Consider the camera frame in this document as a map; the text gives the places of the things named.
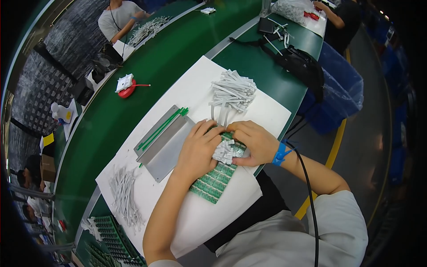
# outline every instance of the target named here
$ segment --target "yellow label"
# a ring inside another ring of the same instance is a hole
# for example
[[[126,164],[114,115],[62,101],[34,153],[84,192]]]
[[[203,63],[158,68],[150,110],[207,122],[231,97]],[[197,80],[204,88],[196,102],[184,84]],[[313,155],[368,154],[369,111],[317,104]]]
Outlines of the yellow label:
[[[47,145],[53,143],[53,141],[54,141],[53,140],[53,133],[51,133],[50,135],[48,135],[46,137],[43,137],[43,145],[44,146],[47,146]]]

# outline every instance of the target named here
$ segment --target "metal tray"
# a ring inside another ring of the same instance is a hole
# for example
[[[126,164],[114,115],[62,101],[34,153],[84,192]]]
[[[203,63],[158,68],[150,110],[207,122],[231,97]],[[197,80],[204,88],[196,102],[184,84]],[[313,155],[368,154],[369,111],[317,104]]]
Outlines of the metal tray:
[[[143,151],[140,144],[157,131],[179,108],[173,105],[135,146],[137,162],[144,164],[156,182],[161,182],[175,167],[185,138],[195,123],[178,114]]]

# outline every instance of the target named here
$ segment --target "red object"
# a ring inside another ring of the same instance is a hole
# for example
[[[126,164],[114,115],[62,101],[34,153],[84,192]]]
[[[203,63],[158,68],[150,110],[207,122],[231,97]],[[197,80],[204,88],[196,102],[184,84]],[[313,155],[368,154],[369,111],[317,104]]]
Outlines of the red object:
[[[318,20],[319,20],[319,16],[318,16],[318,15],[316,15],[316,14],[314,14],[314,13],[310,13],[310,17],[311,17],[312,19],[314,19],[315,21],[318,21]]]
[[[315,21],[319,20],[319,16],[314,14],[314,13],[307,13],[304,11],[304,17],[310,17],[312,19],[314,19]]]
[[[135,87],[137,86],[151,86],[150,84],[136,84],[135,79],[132,79],[132,85],[129,86],[128,88],[126,88],[125,90],[121,90],[120,92],[118,92],[119,96],[121,98],[127,98],[128,96],[130,96],[133,91],[135,91]]]
[[[65,223],[62,220],[58,220],[58,222],[61,225],[62,230],[65,231],[66,230]]]

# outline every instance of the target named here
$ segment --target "hand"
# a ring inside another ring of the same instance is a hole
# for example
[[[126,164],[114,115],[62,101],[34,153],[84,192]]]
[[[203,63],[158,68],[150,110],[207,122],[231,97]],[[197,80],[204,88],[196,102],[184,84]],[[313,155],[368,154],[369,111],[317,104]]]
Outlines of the hand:
[[[321,10],[325,10],[328,8],[324,3],[320,2],[320,1],[314,1],[313,5],[314,5],[314,7],[317,7],[318,9],[321,9]]]
[[[44,184],[44,181],[40,182],[40,191],[44,191],[44,188],[46,187],[46,185]]]
[[[212,155],[221,143],[219,134],[224,132],[225,128],[218,126],[206,133],[216,124],[214,120],[199,121],[191,129],[182,145],[173,174],[180,179],[185,179],[188,186],[216,167],[217,161],[212,159]]]
[[[233,138],[243,142],[251,151],[247,158],[233,158],[233,164],[258,166],[273,161],[279,148],[279,141],[267,130],[253,121],[236,121],[227,127],[234,131]]]
[[[139,11],[133,14],[133,17],[138,18],[138,20],[142,20],[145,17],[145,11]]]

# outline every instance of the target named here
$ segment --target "cooling fan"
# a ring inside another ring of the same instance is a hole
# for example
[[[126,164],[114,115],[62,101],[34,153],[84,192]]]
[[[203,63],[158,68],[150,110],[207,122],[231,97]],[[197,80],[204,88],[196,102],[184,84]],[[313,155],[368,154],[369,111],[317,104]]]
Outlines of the cooling fan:
[[[120,56],[111,44],[105,44],[92,62],[94,64],[92,78],[95,83],[99,83],[105,77],[105,73],[121,67],[123,57]]]

